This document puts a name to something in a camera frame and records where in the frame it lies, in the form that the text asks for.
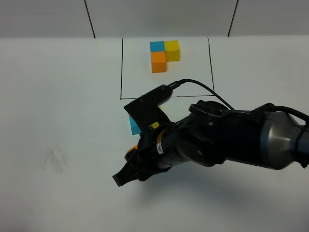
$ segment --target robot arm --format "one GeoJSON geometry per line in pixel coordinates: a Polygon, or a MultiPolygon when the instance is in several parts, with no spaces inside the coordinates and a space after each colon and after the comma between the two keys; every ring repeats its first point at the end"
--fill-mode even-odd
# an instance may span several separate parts
{"type": "Polygon", "coordinates": [[[118,186],[168,171],[193,161],[211,167],[232,160],[280,170],[294,161],[309,163],[309,116],[294,109],[265,104],[252,111],[234,110],[207,86],[183,79],[160,86],[125,106],[141,130],[138,145],[125,156],[123,169],[113,176],[118,186]],[[207,88],[230,109],[200,100],[177,123],[159,109],[173,89],[185,82],[207,88]],[[299,125],[290,115],[306,122],[299,125]]]}

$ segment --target black line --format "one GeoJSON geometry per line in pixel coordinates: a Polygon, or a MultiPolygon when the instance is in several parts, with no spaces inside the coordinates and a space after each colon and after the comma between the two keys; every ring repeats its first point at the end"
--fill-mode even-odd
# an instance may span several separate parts
{"type": "MultiPolygon", "coordinates": [[[[207,37],[208,39],[208,51],[209,51],[209,60],[211,62],[211,45],[209,43],[209,38],[207,37]]],[[[213,81],[213,73],[212,73],[212,63],[211,63],[211,78],[212,78],[212,88],[213,88],[213,91],[214,91],[214,81],[213,81]]]]}
{"type": "Polygon", "coordinates": [[[90,18],[90,14],[89,14],[89,10],[88,10],[88,6],[87,6],[86,0],[84,0],[84,3],[85,3],[86,10],[87,10],[87,14],[88,14],[90,26],[91,26],[91,29],[92,29],[93,37],[96,38],[95,31],[93,30],[93,26],[92,26],[92,22],[91,22],[91,18],[90,18]]]}
{"type": "MultiPolygon", "coordinates": [[[[191,96],[174,96],[172,98],[192,98],[192,97],[212,97],[214,95],[191,95],[191,96]]],[[[136,98],[122,98],[120,100],[134,100],[136,98]]]]}
{"type": "Polygon", "coordinates": [[[122,64],[124,62],[124,38],[122,38],[122,45],[121,45],[121,83],[120,83],[120,99],[122,98],[122,64]]]}
{"type": "Polygon", "coordinates": [[[211,94],[211,95],[175,96],[175,97],[172,97],[172,98],[192,98],[192,97],[211,97],[211,96],[213,96],[213,95],[211,94]]]}
{"type": "Polygon", "coordinates": [[[237,10],[237,7],[238,7],[238,2],[239,2],[239,0],[236,1],[235,10],[234,10],[233,17],[232,17],[232,22],[231,22],[230,29],[228,30],[228,34],[227,34],[228,37],[230,36],[230,33],[231,33],[231,29],[232,29],[233,22],[234,22],[234,17],[235,17],[236,10],[237,10]]]}

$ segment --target wooden block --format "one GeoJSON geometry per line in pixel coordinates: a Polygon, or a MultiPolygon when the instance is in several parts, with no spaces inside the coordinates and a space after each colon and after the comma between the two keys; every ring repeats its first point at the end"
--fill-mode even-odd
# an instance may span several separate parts
{"type": "Polygon", "coordinates": [[[151,53],[151,69],[152,69],[152,73],[166,72],[165,52],[152,52],[151,53]]]}
{"type": "Polygon", "coordinates": [[[141,131],[138,125],[136,124],[136,122],[134,121],[134,119],[130,115],[129,115],[129,120],[130,120],[130,127],[131,127],[132,135],[139,134],[141,131]]]}
{"type": "Polygon", "coordinates": [[[150,42],[150,52],[165,52],[164,41],[150,42]]]}
{"type": "Polygon", "coordinates": [[[178,40],[165,41],[165,55],[167,61],[178,61],[180,60],[180,48],[178,40]]]}

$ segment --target black cable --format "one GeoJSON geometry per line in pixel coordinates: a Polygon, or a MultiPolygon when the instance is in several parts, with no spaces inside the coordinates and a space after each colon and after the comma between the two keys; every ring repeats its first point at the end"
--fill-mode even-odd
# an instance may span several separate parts
{"type": "Polygon", "coordinates": [[[295,125],[295,126],[296,126],[297,128],[300,128],[302,131],[305,131],[305,132],[309,133],[309,130],[304,129],[303,126],[298,126],[298,125],[295,125]]]}
{"type": "Polygon", "coordinates": [[[303,156],[301,154],[298,154],[298,145],[299,145],[299,140],[301,139],[301,137],[303,136],[304,132],[306,131],[308,127],[308,124],[304,125],[304,129],[301,130],[301,132],[299,133],[298,137],[296,138],[295,141],[295,149],[294,149],[294,159],[300,163],[300,165],[303,168],[307,167],[307,162],[303,159],[303,156]]]}
{"type": "Polygon", "coordinates": [[[300,118],[301,120],[304,120],[306,124],[309,124],[309,116],[292,108],[286,107],[286,106],[271,106],[268,108],[269,111],[282,111],[291,115],[294,115],[297,118],[300,118]]]}
{"type": "Polygon", "coordinates": [[[199,86],[202,86],[203,88],[207,89],[210,93],[212,93],[215,97],[217,97],[220,101],[222,101],[228,108],[230,108],[231,110],[234,110],[234,108],[230,104],[228,104],[223,98],[221,98],[218,94],[216,94],[211,88],[204,85],[203,83],[200,83],[199,81],[192,80],[192,79],[182,79],[180,81],[175,81],[175,82],[171,83],[169,85],[169,87],[171,89],[175,89],[175,88],[178,88],[180,85],[182,85],[183,83],[186,83],[186,82],[191,82],[191,83],[197,84],[199,86]]]}

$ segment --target blue cube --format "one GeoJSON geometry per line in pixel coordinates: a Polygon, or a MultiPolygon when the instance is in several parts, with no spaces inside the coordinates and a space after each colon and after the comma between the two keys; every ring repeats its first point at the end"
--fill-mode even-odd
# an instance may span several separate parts
{"type": "Polygon", "coordinates": [[[140,134],[140,129],[139,127],[137,126],[136,122],[134,121],[134,119],[129,115],[129,119],[130,119],[130,126],[131,126],[131,132],[132,132],[132,135],[135,135],[135,134],[140,134]]]}
{"type": "Polygon", "coordinates": [[[165,52],[164,41],[150,42],[150,52],[165,52]]]}

